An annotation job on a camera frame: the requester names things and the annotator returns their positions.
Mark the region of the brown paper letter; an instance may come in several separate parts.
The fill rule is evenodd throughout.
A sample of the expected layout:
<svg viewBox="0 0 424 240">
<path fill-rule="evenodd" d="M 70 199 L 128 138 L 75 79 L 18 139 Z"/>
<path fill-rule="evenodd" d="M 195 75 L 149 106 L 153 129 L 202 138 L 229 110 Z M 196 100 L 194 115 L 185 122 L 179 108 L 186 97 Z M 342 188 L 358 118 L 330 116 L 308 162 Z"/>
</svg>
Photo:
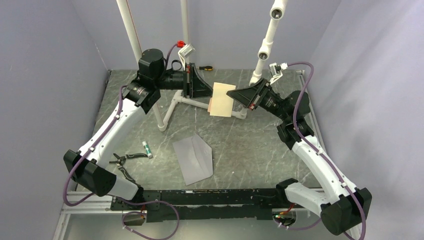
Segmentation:
<svg viewBox="0 0 424 240">
<path fill-rule="evenodd" d="M 232 84 L 214 82 L 212 97 L 209 103 L 209 115 L 214 117 L 231 117 L 234 100 L 227 95 L 228 91 L 235 90 Z"/>
</svg>

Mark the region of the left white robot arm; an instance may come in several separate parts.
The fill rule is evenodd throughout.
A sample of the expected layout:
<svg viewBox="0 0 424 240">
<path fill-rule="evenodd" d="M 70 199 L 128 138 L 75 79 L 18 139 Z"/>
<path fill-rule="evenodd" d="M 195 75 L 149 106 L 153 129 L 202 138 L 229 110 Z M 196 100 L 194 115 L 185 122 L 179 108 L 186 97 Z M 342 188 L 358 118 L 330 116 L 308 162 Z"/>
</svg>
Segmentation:
<svg viewBox="0 0 424 240">
<path fill-rule="evenodd" d="M 135 79 L 119 90 L 118 103 L 108 119 L 77 151 L 65 153 L 63 160 L 68 170 L 68 182 L 74 181 L 99 197 L 122 198 L 131 210 L 143 205 L 143 187 L 118 177 L 106 167 L 117 145 L 135 124 L 144 120 L 161 98 L 162 90 L 181 90 L 183 96 L 189 98 L 212 96 L 212 87 L 200 77 L 195 64 L 187 62 L 194 50 L 190 44 L 180 48 L 179 70 L 168 68 L 163 52 L 157 48 L 141 54 Z"/>
</svg>

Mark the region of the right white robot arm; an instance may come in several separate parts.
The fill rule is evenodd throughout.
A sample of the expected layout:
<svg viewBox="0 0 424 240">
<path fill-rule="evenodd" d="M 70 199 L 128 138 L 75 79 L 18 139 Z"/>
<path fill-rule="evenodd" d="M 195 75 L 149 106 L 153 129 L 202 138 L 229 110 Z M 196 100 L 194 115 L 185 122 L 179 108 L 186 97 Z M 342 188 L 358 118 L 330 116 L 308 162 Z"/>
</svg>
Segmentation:
<svg viewBox="0 0 424 240">
<path fill-rule="evenodd" d="M 321 146 L 317 135 L 305 120 L 310 113 L 310 99 L 305 89 L 281 98 L 264 78 L 243 89 L 229 90 L 227 96 L 255 110 L 258 107 L 279 118 L 280 140 L 308 167 L 320 184 L 321 191 L 290 178 L 275 187 L 273 201 L 287 208 L 299 205 L 319 217 L 333 235 L 345 234 L 351 240 L 363 240 L 366 219 L 372 202 L 367 188 L 359 189 L 345 176 Z"/>
</svg>

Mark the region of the yellow black screwdriver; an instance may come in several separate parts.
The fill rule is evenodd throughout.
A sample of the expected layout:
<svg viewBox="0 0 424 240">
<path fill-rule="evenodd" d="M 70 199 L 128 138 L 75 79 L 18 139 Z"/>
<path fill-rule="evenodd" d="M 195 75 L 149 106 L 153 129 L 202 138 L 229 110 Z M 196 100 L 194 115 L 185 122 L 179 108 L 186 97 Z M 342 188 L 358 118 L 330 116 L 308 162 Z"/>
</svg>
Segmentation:
<svg viewBox="0 0 424 240">
<path fill-rule="evenodd" d="M 207 65 L 207 66 L 199 66 L 199 67 L 198 67 L 198 69 L 199 69 L 199 70 L 202 70 L 202 71 L 213 71 L 213 70 L 214 70 L 214 68 L 213 68 L 212 66 L 210 66 L 210 65 Z"/>
</svg>

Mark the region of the white green glue stick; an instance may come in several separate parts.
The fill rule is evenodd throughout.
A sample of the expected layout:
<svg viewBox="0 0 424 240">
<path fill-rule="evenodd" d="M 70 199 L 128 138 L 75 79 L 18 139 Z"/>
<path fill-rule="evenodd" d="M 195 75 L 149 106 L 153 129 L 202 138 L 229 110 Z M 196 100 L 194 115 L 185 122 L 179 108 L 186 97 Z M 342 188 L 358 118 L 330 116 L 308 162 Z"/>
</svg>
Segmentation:
<svg viewBox="0 0 424 240">
<path fill-rule="evenodd" d="M 148 145 L 148 143 L 147 143 L 146 141 L 143 141 L 143 142 L 142 142 L 142 145 L 143 145 L 143 147 L 144 147 L 144 150 L 145 150 L 145 154 L 146 154 L 146 156 L 147 156 L 149 159 L 152 159 L 152 158 L 153 158 L 153 154 L 152 154 L 152 151 L 151 151 L 150 146 Z"/>
</svg>

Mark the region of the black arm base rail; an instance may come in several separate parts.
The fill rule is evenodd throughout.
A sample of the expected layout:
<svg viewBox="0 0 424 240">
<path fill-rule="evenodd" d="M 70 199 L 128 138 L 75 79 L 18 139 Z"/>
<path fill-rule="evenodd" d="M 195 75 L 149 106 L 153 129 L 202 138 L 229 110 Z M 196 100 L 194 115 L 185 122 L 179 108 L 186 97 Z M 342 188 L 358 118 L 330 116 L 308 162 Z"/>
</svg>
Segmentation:
<svg viewBox="0 0 424 240">
<path fill-rule="evenodd" d="M 291 212 L 295 204 L 275 188 L 145 190 L 146 206 L 135 206 L 114 197 L 112 211 L 143 211 L 148 223 L 173 220 L 271 220 Z"/>
</svg>

